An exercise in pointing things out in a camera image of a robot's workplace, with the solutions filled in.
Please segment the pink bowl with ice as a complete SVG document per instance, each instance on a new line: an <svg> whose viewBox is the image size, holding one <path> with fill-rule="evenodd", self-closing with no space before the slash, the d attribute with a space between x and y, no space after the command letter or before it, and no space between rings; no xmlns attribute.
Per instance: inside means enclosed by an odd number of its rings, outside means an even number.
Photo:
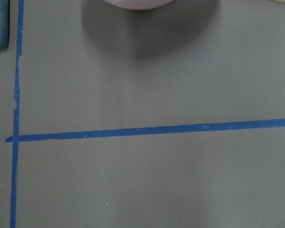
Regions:
<svg viewBox="0 0 285 228"><path fill-rule="evenodd" d="M114 6L127 10L151 10L167 5L173 0L104 0Z"/></svg>

